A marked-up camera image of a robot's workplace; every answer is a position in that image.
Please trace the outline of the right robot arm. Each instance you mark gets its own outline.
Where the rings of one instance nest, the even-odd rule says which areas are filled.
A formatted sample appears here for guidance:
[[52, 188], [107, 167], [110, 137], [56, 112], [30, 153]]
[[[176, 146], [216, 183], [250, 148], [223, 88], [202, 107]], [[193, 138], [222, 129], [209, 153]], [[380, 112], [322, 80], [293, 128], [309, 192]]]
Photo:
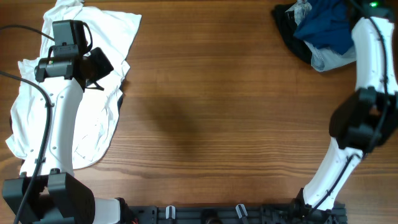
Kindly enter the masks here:
[[332, 114], [331, 141], [312, 180], [289, 209], [292, 223], [326, 223], [355, 168], [397, 129], [395, 16], [384, 1], [350, 1], [356, 51], [355, 92]]

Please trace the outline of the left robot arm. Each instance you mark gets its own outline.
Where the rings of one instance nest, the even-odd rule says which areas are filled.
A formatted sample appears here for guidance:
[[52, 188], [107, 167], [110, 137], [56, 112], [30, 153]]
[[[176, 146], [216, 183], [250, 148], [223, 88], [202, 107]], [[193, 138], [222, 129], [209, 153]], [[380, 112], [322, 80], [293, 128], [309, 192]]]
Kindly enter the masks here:
[[24, 83], [42, 95], [46, 112], [38, 152], [27, 157], [16, 179], [3, 183], [2, 197], [15, 223], [129, 223], [122, 198], [96, 198], [73, 173], [75, 120], [85, 89], [113, 67], [100, 48], [93, 48], [83, 21], [52, 24], [54, 45], [35, 67], [35, 80]]

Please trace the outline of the dark blue t-shirt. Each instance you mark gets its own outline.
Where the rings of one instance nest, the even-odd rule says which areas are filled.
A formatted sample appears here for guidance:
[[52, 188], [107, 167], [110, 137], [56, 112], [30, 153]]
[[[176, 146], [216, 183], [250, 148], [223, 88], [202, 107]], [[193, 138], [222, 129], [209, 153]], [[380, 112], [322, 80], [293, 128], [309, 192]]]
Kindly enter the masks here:
[[308, 0], [311, 10], [297, 26], [294, 37], [317, 49], [331, 48], [343, 55], [352, 46], [348, 7], [343, 0]]

